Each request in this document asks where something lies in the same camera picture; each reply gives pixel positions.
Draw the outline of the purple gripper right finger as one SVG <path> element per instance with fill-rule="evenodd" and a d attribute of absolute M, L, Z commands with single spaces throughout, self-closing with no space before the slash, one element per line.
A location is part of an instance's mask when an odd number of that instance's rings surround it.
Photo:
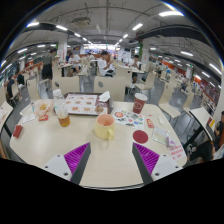
<path fill-rule="evenodd" d="M 133 144 L 132 153 L 144 184 L 152 183 L 182 169 L 169 155 L 159 155 L 137 143 Z"/>

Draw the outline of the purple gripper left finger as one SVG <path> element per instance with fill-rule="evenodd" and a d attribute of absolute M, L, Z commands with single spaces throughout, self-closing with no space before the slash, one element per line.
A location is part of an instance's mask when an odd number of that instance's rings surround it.
<path fill-rule="evenodd" d="M 65 155 L 56 154 L 43 169 L 79 185 L 90 154 L 90 143 L 85 143 Z"/>

